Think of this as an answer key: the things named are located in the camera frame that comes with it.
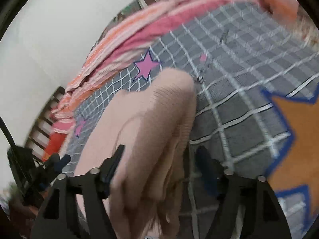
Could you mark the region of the person's left hand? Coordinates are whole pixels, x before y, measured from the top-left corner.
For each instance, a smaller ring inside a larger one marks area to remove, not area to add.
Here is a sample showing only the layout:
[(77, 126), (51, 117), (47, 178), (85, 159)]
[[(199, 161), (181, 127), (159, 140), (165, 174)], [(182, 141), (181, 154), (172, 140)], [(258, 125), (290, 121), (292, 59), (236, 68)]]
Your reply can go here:
[(35, 206), (24, 206), (18, 192), (8, 201), (10, 222), (23, 238), (30, 238), (33, 223), (39, 213)]

